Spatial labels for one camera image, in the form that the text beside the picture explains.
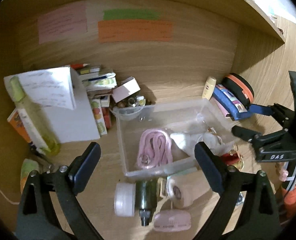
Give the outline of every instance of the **cable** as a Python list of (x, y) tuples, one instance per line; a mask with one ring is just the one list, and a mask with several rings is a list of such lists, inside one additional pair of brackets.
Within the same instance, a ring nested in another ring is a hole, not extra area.
[(10, 204), (12, 204), (12, 205), (19, 205), (19, 203), (20, 202), (13, 202), (13, 201), (11, 201), (9, 198), (7, 198), (7, 196), (1, 191), (1, 189), (0, 189), (0, 193), (1, 193), (1, 195), (6, 199), (6, 201), (8, 201)]
[(140, 138), (137, 165), (151, 169), (172, 163), (171, 138), (161, 129), (147, 129)]

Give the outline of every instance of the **orange box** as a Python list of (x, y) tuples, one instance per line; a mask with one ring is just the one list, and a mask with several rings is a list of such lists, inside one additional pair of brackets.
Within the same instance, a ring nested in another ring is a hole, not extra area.
[(171, 41), (173, 23), (156, 20), (99, 21), (99, 42)]
[(27, 143), (32, 143), (32, 140), (30, 139), (25, 127), (23, 126), (17, 109), (13, 110), (13, 112), (8, 117), (7, 121), (9, 124), (13, 126), (13, 128), (18, 132), (18, 134), (20, 134), (24, 138), (24, 140), (26, 140)]

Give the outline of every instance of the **orange sticky note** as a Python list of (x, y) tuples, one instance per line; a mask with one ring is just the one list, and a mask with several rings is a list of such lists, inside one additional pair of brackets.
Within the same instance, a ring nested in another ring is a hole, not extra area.
[(99, 21), (99, 42), (171, 41), (173, 23), (156, 20)]

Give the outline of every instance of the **dark green bottle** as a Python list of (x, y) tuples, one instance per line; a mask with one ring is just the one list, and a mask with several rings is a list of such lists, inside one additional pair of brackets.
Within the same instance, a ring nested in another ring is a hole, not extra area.
[(139, 210), (141, 225), (146, 227), (152, 221), (157, 208), (157, 180), (142, 180), (136, 182), (135, 209)]

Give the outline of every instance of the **book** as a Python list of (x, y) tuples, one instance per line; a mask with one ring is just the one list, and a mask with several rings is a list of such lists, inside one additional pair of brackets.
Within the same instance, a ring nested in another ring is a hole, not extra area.
[(106, 90), (115, 88), (117, 86), (117, 81), (115, 78), (106, 78), (102, 80), (95, 80), (95, 81), (83, 81), (83, 85), (85, 86), (87, 91), (93, 90)]
[(103, 118), (102, 108), (100, 105), (100, 99), (91, 99), (90, 105), (91, 105), (93, 116), (94, 116), (94, 119), (96, 120), (97, 128), (100, 135), (107, 134), (105, 120)]
[(93, 90), (93, 91), (87, 91), (88, 99), (96, 99), (101, 96), (110, 96), (112, 95), (113, 89), (102, 89), (102, 90)]
[(101, 69), (100, 66), (93, 65), (88, 65), (82, 69), (79, 69), (78, 73), (80, 75), (79, 77), (81, 81), (94, 81), (115, 77), (115, 73), (111, 69)]
[(111, 113), (108, 107), (102, 107), (103, 118), (105, 120), (106, 128), (111, 128)]

